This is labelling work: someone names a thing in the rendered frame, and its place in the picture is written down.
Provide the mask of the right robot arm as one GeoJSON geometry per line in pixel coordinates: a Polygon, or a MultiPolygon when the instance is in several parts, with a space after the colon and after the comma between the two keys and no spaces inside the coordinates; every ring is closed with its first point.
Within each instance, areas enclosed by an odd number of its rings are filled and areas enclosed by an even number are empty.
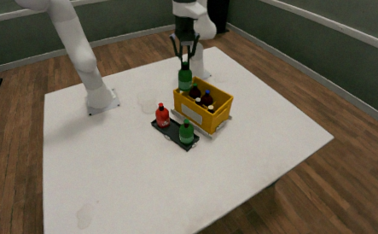
{"type": "Polygon", "coordinates": [[[108,107],[116,96],[105,85],[79,18],[69,0],[15,0],[24,9],[47,11],[86,89],[88,107],[108,107]],[[94,70],[94,71],[93,71],[94,70]],[[83,71],[83,72],[82,72],[83,71]],[[92,72],[91,72],[92,71],[92,72]],[[89,95],[88,95],[89,94],[89,95]],[[113,95],[112,95],[113,94],[113,95]]]}

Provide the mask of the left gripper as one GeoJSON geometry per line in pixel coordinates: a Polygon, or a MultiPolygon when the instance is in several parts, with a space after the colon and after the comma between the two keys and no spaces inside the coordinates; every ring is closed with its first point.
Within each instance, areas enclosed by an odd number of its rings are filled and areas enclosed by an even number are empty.
{"type": "Polygon", "coordinates": [[[200,38],[200,34],[196,33],[195,30],[194,30],[194,19],[193,18],[189,18],[189,17],[188,18],[182,18],[182,17],[178,17],[178,16],[175,15],[175,25],[176,25],[176,31],[173,34],[170,34],[170,40],[172,41],[176,57],[178,57],[178,60],[181,61],[181,71],[183,71],[183,46],[181,46],[180,32],[189,31],[189,32],[192,32],[192,35],[195,34],[196,40],[193,43],[192,52],[190,52],[190,45],[187,45],[187,49],[188,49],[188,70],[189,70],[189,60],[192,59],[192,56],[195,56],[195,50],[196,50],[197,42],[200,38]],[[177,36],[177,38],[180,40],[179,53],[177,52],[175,36],[177,36]]]}

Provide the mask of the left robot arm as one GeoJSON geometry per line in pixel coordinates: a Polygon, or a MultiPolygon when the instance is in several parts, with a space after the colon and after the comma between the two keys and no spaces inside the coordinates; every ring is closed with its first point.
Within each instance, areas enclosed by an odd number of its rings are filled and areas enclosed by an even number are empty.
{"type": "MultiPolygon", "coordinates": [[[[200,39],[211,39],[216,35],[216,27],[208,17],[206,5],[207,0],[172,0],[173,14],[182,18],[199,18],[198,21],[194,21],[194,30],[200,34],[200,39]]],[[[196,40],[195,34],[182,31],[180,32],[180,39],[181,46],[190,45],[190,52],[192,52],[193,43],[196,40]]],[[[200,78],[205,72],[202,56],[203,46],[197,43],[195,56],[192,56],[192,60],[189,60],[192,78],[194,76],[200,78]]]]}

